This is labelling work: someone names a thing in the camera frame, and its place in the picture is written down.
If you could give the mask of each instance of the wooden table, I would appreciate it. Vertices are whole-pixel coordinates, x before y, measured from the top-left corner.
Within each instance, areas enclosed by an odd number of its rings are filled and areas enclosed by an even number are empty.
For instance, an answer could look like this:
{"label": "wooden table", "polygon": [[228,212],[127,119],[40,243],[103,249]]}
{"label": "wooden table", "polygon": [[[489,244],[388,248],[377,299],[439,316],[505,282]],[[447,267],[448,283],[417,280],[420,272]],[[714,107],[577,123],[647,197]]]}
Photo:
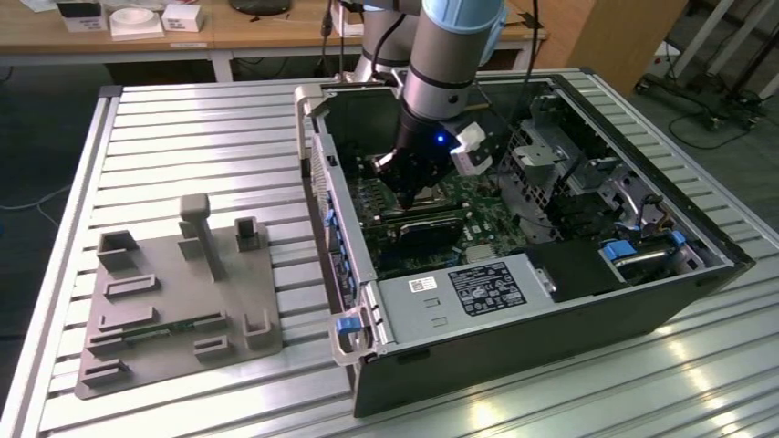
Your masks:
{"label": "wooden table", "polygon": [[[56,11],[33,13],[19,0],[0,0],[0,66],[104,64],[208,59],[217,82],[232,81],[229,60],[240,57],[316,56],[327,0],[292,0],[289,13],[253,17],[235,11],[228,0],[200,0],[205,24],[200,33],[167,32],[165,38],[115,42],[109,32],[69,33]],[[524,25],[504,29],[499,50],[519,52],[513,67],[527,66],[532,31]],[[336,32],[327,41],[340,44]],[[359,54],[361,38],[344,39],[344,53]]]}

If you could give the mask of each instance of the blue latch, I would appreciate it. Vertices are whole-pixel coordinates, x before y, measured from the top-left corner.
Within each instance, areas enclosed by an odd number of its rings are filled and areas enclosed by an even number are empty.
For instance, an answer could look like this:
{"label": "blue latch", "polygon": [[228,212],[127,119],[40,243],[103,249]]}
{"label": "blue latch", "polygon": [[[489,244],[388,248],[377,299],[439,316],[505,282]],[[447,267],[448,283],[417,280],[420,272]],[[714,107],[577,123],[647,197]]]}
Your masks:
{"label": "blue latch", "polygon": [[331,208],[329,210],[327,210],[325,226],[331,226],[332,225],[332,218],[333,217],[336,217],[336,211]]}
{"label": "blue latch", "polygon": [[671,238],[674,239],[674,243],[676,244],[676,246],[682,246],[687,242],[687,238],[684,237],[680,231],[674,231],[671,233]]}
{"label": "blue latch", "polygon": [[348,335],[356,333],[363,329],[360,317],[343,317],[336,320],[336,332],[339,335]]}
{"label": "blue latch", "polygon": [[616,260],[618,258],[632,256],[635,253],[635,248],[627,240],[608,242],[604,246],[604,254],[611,261]]}

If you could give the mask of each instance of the black cable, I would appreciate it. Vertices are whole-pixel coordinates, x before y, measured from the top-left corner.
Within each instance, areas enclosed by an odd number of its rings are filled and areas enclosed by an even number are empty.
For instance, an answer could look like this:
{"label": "black cable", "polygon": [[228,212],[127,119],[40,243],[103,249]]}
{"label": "black cable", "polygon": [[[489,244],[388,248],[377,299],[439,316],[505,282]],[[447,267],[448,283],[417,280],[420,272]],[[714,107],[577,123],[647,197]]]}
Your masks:
{"label": "black cable", "polygon": [[682,98],[684,100],[688,100],[690,102],[692,102],[695,105],[698,105],[703,111],[711,113],[711,109],[703,105],[698,100],[695,100],[694,98],[691,98],[690,96],[683,95],[682,93],[679,93],[676,90],[666,88],[663,85],[660,85],[660,89],[668,93],[671,96],[676,96],[678,98]]}
{"label": "black cable", "polygon": [[513,123],[517,117],[517,111],[520,110],[521,99],[524,99],[524,92],[527,91],[527,85],[531,81],[531,75],[533,74],[533,67],[536,66],[536,51],[537,51],[537,27],[540,26],[540,17],[539,17],[539,8],[537,8],[537,0],[533,0],[533,39],[531,41],[531,62],[527,66],[527,73],[524,74],[524,81],[521,82],[520,93],[517,95],[517,105],[513,107],[511,111],[511,115],[508,116],[508,121]]}
{"label": "black cable", "polygon": [[321,17],[321,28],[319,34],[321,35],[321,63],[325,69],[325,74],[332,78],[332,70],[329,69],[329,64],[327,63],[327,39],[329,34],[332,34],[332,13],[329,9],[332,7],[332,0],[327,0],[327,11],[325,15]]}
{"label": "black cable", "polygon": [[381,35],[381,38],[379,38],[379,42],[376,43],[376,49],[373,50],[373,59],[369,61],[369,74],[375,78],[379,76],[379,71],[376,70],[376,61],[379,59],[379,53],[381,52],[381,47],[383,47],[384,43],[387,42],[387,39],[389,39],[389,36],[392,35],[392,33],[396,31],[396,29],[403,24],[403,20],[405,20],[405,14],[400,14],[400,17],[397,18],[396,22],[389,26],[389,28],[384,32],[384,35]]}
{"label": "black cable", "polygon": [[533,0],[533,39],[531,41],[531,62],[527,66],[527,73],[524,75],[524,82],[521,83],[520,96],[517,98],[521,101],[524,97],[524,92],[527,90],[527,84],[531,81],[531,75],[533,74],[533,67],[536,66],[536,51],[537,51],[537,28],[540,26],[540,15],[537,13],[537,0]]}
{"label": "black cable", "polygon": [[13,67],[8,67],[8,73],[5,74],[5,77],[3,79],[0,79],[0,84],[7,83],[11,80],[12,76],[13,76]]}
{"label": "black cable", "polygon": [[539,224],[536,221],[532,221],[531,219],[528,219],[527,217],[524,217],[521,214],[515,214],[515,216],[517,216],[520,219],[523,219],[523,221],[529,222],[535,226],[540,226],[541,228],[548,228],[549,230],[556,230],[557,229],[557,227],[553,226],[553,225],[543,225],[543,224]]}
{"label": "black cable", "polygon": [[[340,10],[340,14],[345,14],[348,11],[345,9]],[[345,17],[341,16],[340,17],[340,22],[344,23],[345,22]],[[340,82],[345,82],[345,79],[343,77],[343,26],[339,29],[339,34],[340,34],[340,53],[339,53],[339,70],[340,70]]]}
{"label": "black cable", "polygon": [[287,62],[289,61],[289,57],[284,58],[284,61],[281,61],[281,66],[279,67],[276,72],[272,75],[265,76],[265,77],[263,77],[263,75],[259,73],[259,71],[256,71],[253,68],[248,67],[248,65],[252,65],[253,63],[244,61],[243,59],[236,59],[236,61],[243,68],[245,68],[248,71],[251,71],[252,73],[255,73],[256,75],[260,76],[259,80],[269,80],[269,79],[276,79],[279,77],[279,75],[284,72],[284,69],[287,67]]}
{"label": "black cable", "polygon": [[245,59],[240,59],[240,58],[236,58],[236,60],[244,62],[245,64],[251,64],[252,66],[256,66],[260,62],[263,62],[265,60],[265,58],[261,57],[255,62],[247,61]]}
{"label": "black cable", "polygon": [[723,142],[718,143],[715,146],[710,146],[710,147],[706,147],[706,146],[699,146],[698,144],[694,144],[694,143],[691,143],[690,141],[684,140],[684,139],[683,139],[683,138],[679,136],[679,134],[678,134],[678,133],[674,131],[674,126],[675,126],[675,124],[676,124],[679,121],[682,121],[682,120],[684,120],[684,119],[688,119],[688,118],[691,118],[691,117],[698,117],[698,116],[700,116],[700,115],[703,115],[703,114],[704,114],[704,111],[702,111],[702,112],[696,112],[696,113],[694,113],[694,114],[686,114],[684,116],[680,116],[680,117],[678,117],[676,119],[671,120],[671,123],[668,123],[668,132],[671,132],[671,135],[674,135],[674,136],[675,136],[675,138],[676,138],[679,141],[682,141],[682,142],[683,142],[686,145],[688,145],[688,146],[690,146],[690,148],[692,148],[692,149],[698,149],[698,150],[700,150],[700,151],[712,151],[714,149],[719,149],[719,148],[722,148],[723,146],[726,146],[727,144],[730,144],[731,142],[734,142],[734,141],[739,140],[742,137],[744,137],[744,136],[747,136],[747,135],[750,134],[750,132],[751,132],[751,131],[748,130],[747,132],[744,132],[744,133],[742,133],[742,134],[739,134],[739,135],[734,136],[731,139],[727,139],[726,141],[723,141]]}
{"label": "black cable", "polygon": [[477,80],[473,80],[473,85],[476,86],[476,90],[479,91],[481,98],[484,99],[484,102],[487,102],[487,105],[489,105],[489,111],[500,119],[500,122],[505,125],[508,131],[511,132],[511,135],[519,136],[520,132],[511,125],[511,123],[508,123],[508,120],[505,117],[503,117],[503,114],[500,114],[500,112],[497,112],[497,109],[495,108],[495,105],[492,104],[492,100],[489,99],[489,96],[487,96],[487,93],[484,92],[484,89],[481,88],[481,84],[479,83]]}

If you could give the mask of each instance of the aluminum extrusion table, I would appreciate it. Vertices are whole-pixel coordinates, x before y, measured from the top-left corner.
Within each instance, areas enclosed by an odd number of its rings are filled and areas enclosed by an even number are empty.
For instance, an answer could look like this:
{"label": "aluminum extrusion table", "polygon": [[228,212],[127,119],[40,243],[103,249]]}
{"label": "aluminum extrusion table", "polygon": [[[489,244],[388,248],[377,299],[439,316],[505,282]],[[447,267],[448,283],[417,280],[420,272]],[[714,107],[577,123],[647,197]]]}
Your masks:
{"label": "aluminum extrusion table", "polygon": [[[595,76],[556,70],[756,258],[651,335],[364,419],[329,355],[300,186],[292,90],[312,81],[127,88],[100,97],[0,436],[699,436],[779,430],[776,233]],[[81,401],[73,394],[99,233],[177,233],[175,198],[212,226],[269,226],[281,353]]]}

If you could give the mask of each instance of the motherboard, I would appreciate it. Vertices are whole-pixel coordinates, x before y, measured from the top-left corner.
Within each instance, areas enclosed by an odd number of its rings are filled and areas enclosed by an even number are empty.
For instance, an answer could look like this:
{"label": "motherboard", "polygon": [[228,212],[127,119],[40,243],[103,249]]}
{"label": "motherboard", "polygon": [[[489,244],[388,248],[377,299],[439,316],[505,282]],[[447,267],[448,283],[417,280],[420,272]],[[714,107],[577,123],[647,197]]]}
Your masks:
{"label": "motherboard", "polygon": [[379,178],[349,183],[379,279],[507,256],[527,240],[489,175],[444,178],[403,210]]}

